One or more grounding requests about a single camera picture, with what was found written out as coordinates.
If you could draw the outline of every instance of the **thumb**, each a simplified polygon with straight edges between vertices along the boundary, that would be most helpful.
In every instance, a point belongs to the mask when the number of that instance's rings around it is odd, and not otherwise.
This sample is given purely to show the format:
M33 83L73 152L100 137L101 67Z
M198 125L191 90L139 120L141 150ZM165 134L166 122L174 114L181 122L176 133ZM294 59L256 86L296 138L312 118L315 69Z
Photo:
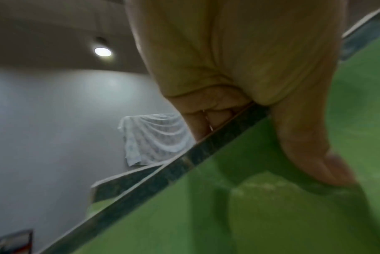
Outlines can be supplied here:
M332 73L314 85L300 87L270 107L278 140L286 156L302 171L330 185L355 182L352 170L328 141L326 98Z

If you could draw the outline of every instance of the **ceiling light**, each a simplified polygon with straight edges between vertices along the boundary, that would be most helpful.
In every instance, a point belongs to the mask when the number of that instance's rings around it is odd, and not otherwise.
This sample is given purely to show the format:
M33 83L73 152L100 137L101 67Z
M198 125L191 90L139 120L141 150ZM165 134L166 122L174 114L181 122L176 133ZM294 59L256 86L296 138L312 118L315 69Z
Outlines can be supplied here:
M112 51L110 51L107 48L96 48L94 51L95 51L95 54L97 54L98 56L111 56L112 55Z

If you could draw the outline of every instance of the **hand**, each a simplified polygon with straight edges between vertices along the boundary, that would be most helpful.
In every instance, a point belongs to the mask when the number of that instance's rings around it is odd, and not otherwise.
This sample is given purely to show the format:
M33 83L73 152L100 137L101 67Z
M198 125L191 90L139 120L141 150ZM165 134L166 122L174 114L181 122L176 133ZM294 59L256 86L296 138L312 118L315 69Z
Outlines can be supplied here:
M140 53L197 140L255 101L287 157L331 185L354 176L329 144L325 106L343 0L133 0Z

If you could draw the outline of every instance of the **gray wall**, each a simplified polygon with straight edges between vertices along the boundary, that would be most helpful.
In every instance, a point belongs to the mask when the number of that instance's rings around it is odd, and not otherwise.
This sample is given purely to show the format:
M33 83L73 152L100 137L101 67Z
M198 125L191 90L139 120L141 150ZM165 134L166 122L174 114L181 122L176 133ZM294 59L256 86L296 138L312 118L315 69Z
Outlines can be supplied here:
M170 112L146 75L0 68L0 235L34 228L38 249L72 228L127 170L120 118Z

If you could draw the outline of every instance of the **white cloth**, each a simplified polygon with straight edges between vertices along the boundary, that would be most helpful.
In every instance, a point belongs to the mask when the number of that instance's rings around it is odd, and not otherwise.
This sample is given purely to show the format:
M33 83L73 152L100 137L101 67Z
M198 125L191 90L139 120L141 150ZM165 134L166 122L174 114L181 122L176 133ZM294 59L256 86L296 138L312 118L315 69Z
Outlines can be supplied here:
M129 166L169 160L195 144L180 114L126 116L118 129L124 135Z

